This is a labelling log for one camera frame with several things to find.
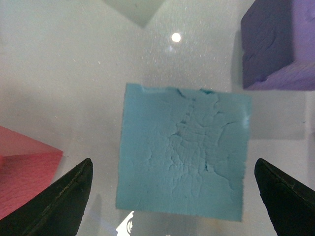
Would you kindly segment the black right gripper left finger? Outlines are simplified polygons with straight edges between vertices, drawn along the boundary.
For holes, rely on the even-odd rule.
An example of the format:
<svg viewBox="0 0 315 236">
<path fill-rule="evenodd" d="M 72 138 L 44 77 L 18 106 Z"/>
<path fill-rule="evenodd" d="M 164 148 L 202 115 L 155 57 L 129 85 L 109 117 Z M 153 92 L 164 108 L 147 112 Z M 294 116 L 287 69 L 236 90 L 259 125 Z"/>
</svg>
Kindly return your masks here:
<svg viewBox="0 0 315 236">
<path fill-rule="evenodd" d="M 93 163 L 86 158 L 0 221 L 2 236 L 75 236 L 89 199 Z"/>
</svg>

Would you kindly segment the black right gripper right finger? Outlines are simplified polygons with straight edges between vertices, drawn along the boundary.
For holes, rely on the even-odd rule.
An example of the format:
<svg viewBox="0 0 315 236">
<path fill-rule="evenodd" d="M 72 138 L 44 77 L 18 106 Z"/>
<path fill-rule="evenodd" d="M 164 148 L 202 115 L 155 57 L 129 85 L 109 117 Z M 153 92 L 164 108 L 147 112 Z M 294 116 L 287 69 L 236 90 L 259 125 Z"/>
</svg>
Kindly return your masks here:
<svg viewBox="0 0 315 236">
<path fill-rule="evenodd" d="M 315 191 L 262 158 L 254 175 L 277 235 L 313 236 Z"/>
</svg>

